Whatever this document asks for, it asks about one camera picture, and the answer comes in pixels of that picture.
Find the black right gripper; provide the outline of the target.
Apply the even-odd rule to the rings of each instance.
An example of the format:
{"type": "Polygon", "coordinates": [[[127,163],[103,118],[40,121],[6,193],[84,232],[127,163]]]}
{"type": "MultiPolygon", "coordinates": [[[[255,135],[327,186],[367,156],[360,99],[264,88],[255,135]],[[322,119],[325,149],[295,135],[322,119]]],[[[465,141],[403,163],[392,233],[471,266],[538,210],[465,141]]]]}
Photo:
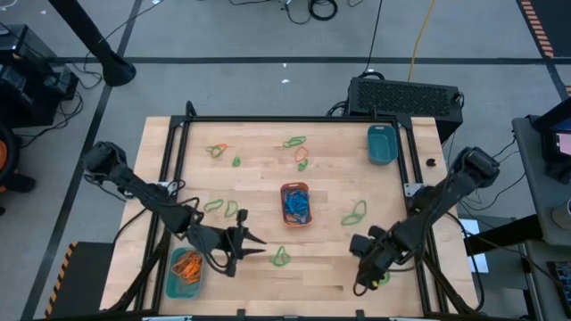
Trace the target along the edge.
{"type": "Polygon", "coordinates": [[[353,235],[349,252],[360,260],[355,282],[367,290],[376,290],[391,265],[402,265],[404,258],[389,232],[379,226],[371,226],[367,236],[353,235]]]}

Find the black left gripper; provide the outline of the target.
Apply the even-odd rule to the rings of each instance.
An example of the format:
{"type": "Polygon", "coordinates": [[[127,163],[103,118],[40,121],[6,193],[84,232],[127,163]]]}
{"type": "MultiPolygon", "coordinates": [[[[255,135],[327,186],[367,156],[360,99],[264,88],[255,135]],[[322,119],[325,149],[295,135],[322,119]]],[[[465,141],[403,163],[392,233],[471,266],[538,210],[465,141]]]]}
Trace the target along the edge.
{"type": "Polygon", "coordinates": [[[186,237],[188,241],[203,255],[209,266],[216,272],[234,277],[236,275],[236,262],[248,255],[264,252],[263,249],[242,249],[244,239],[255,243],[266,244],[263,240],[253,235],[248,227],[243,226],[247,219],[248,210],[240,209],[237,212],[236,226],[221,229],[213,226],[202,225],[204,214],[191,208],[191,220],[186,237]],[[215,263],[212,256],[214,250],[223,251],[227,256],[227,263],[220,265],[215,263]]]}

